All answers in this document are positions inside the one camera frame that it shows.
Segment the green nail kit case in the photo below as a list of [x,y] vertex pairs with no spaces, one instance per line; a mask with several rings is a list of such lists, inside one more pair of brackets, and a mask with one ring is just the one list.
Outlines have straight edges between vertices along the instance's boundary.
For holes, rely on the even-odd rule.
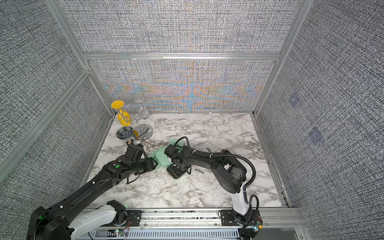
[[185,144],[184,140],[178,141],[178,139],[175,139],[175,138],[170,139],[168,142],[168,146],[172,145],[172,146],[175,146],[175,148],[177,149],[183,148],[184,144]]
[[149,155],[148,157],[149,158],[153,158],[155,161],[159,161],[158,157],[160,156],[160,149],[155,149],[153,150]]
[[191,167],[183,161],[173,164],[172,160],[165,154],[165,149],[166,147],[159,148],[154,156],[159,168],[164,167],[174,180],[181,178],[185,173],[191,173]]

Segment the green nail kit case front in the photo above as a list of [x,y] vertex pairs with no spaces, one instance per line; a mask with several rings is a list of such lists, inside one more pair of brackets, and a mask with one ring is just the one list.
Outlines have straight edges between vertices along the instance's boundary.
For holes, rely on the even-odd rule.
[[153,150],[149,155],[148,157],[149,158],[153,158],[155,161],[159,161],[158,157],[160,156],[160,149],[155,149]]

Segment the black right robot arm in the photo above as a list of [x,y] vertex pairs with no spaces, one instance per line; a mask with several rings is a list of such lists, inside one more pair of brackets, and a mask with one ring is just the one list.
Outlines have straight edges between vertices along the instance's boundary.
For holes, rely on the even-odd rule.
[[228,150],[220,153],[198,151],[190,146],[187,137],[168,145],[164,154],[171,162],[167,172],[174,179],[190,174],[192,166],[210,170],[219,185],[231,195],[235,221],[245,226],[253,220],[252,201],[247,196],[247,187],[256,178],[256,169],[251,161]]

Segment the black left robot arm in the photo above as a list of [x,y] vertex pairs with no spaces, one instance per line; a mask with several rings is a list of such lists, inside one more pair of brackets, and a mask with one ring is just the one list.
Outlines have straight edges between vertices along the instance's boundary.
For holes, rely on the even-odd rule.
[[143,145],[132,145],[124,155],[103,166],[89,182],[62,201],[45,209],[39,207],[31,214],[26,238],[28,240],[75,240],[89,231],[112,224],[128,225],[123,204],[116,200],[107,202],[92,217],[80,213],[100,195],[113,188],[130,175],[140,176],[156,169],[158,162],[148,157]]

